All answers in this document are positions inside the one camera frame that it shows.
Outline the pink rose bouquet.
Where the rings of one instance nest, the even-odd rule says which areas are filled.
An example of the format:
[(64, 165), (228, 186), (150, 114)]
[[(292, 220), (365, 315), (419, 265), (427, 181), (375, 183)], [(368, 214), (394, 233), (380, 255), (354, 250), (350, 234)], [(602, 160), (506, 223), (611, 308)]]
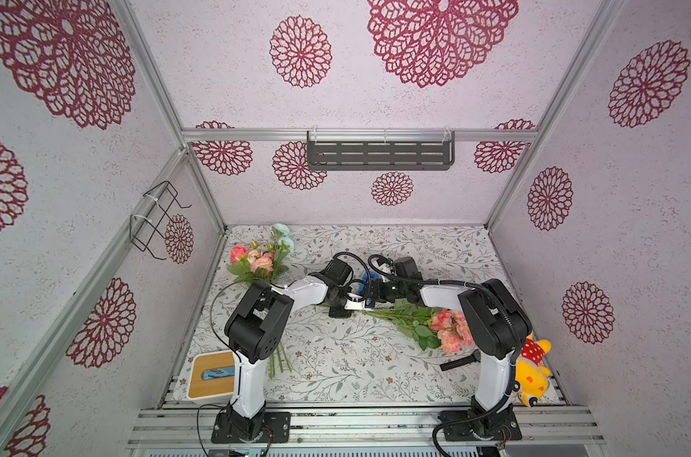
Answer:
[(405, 299), (399, 299), (392, 308), (374, 308), (364, 312), (394, 325), (422, 350), (441, 350), (444, 354), (454, 354), (462, 350), (472, 352), (476, 348), (462, 312), (420, 307)]

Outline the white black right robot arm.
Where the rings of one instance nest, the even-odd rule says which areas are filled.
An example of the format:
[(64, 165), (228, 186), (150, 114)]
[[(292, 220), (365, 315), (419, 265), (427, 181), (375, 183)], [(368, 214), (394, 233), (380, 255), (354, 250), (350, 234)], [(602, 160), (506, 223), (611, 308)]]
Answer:
[(508, 408), (518, 357), (532, 332), (532, 324), (501, 280), (469, 283), (378, 279), (374, 291), (368, 291), (365, 296), (368, 305), (415, 298), (427, 308), (461, 312), (480, 350), (480, 381), (473, 407), (483, 415), (499, 414)]

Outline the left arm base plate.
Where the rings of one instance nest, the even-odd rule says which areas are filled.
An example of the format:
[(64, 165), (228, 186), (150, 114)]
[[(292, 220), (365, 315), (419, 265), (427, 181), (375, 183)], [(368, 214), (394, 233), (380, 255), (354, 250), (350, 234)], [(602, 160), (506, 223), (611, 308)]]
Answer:
[(261, 411), (253, 418), (246, 418), (227, 409), (216, 417), (211, 442), (216, 445), (287, 443), (291, 418), (289, 412), (271, 411)]

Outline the mixed pastel flower bouquet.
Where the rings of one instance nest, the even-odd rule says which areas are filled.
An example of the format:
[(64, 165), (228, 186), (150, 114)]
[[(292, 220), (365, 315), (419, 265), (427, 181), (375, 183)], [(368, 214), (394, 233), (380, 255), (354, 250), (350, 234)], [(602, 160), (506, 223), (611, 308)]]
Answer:
[(235, 245), (229, 253), (227, 270), (237, 284), (253, 284), (262, 280), (277, 284), (289, 271), (288, 257), (295, 251), (291, 230), (284, 224), (271, 227), (271, 239), (264, 244), (252, 240), (249, 245)]

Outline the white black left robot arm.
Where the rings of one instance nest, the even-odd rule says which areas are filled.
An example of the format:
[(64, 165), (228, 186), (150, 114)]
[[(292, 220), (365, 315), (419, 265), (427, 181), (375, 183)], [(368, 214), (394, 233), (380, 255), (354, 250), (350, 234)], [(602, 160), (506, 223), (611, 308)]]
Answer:
[(231, 401), (240, 417), (252, 419), (265, 408), (265, 365), (276, 352), (290, 315), (328, 301), (345, 302), (344, 288), (351, 278), (351, 270), (322, 270), (283, 287), (258, 280), (248, 288), (225, 324), (237, 370)]

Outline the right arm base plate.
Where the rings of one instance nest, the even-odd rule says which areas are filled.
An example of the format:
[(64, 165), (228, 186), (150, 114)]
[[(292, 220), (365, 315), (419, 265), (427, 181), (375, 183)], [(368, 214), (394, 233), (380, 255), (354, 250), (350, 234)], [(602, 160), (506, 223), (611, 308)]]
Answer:
[(446, 426), (442, 431), (447, 442), (462, 441), (520, 441), (522, 431), (512, 405), (497, 414), (474, 420), (477, 413), (472, 409), (464, 411), (441, 411), (438, 418), (442, 424), (459, 422)]

